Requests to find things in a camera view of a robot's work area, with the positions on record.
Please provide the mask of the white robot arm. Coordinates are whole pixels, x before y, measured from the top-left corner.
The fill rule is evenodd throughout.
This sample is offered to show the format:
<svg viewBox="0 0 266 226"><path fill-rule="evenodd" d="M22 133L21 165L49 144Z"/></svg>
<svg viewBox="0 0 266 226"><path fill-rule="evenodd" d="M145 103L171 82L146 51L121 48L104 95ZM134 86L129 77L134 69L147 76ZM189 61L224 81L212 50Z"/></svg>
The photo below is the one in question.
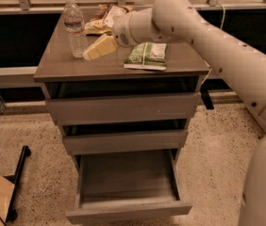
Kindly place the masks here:
<svg viewBox="0 0 266 226"><path fill-rule="evenodd" d="M83 57L96 59L121 45L183 40L210 65L266 129L266 55L200 16L189 0L156 0L151 8L114 18ZM242 191L239 226L266 226L266 135L254 149Z"/></svg>

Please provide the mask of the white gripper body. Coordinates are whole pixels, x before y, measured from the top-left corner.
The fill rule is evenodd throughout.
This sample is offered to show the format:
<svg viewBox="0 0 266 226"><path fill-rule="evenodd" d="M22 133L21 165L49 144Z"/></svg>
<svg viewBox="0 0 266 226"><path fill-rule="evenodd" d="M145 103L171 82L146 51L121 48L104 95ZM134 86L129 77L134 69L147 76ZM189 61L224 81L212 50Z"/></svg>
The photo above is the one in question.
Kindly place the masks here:
<svg viewBox="0 0 266 226"><path fill-rule="evenodd" d="M115 17L112 35L123 47L150 41L153 35L152 9L133 10Z"/></svg>

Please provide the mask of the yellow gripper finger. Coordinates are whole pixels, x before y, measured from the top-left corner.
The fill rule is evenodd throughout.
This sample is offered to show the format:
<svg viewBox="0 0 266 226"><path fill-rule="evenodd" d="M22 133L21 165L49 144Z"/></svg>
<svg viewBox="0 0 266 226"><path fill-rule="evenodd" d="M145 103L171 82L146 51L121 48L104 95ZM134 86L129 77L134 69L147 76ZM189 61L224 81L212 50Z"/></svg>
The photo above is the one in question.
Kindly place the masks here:
<svg viewBox="0 0 266 226"><path fill-rule="evenodd" d="M114 14L106 17L92 17L85 24L85 32L87 35L103 35L111 34L111 28L114 22L120 17L119 14Z"/></svg>
<svg viewBox="0 0 266 226"><path fill-rule="evenodd" d="M115 52L118 43L113 36L102 35L83 53L86 60L94 60Z"/></svg>

